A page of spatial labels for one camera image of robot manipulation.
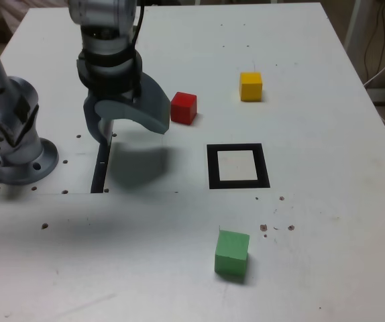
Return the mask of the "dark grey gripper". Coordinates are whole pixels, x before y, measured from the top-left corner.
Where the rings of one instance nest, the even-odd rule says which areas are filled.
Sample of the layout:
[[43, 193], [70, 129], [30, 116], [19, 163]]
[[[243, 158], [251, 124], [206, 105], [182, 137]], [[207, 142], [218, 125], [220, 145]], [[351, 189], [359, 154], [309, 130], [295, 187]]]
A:
[[[142, 73], [138, 52], [128, 62], [131, 65], [125, 70], [103, 75], [91, 70], [83, 52], [76, 61], [79, 79], [88, 90], [96, 96], [112, 96], [99, 100], [88, 93], [83, 105], [88, 131], [103, 146], [111, 145], [115, 119], [134, 121], [162, 135], [169, 129], [170, 99], [152, 77]], [[126, 96], [130, 91], [133, 98]]]

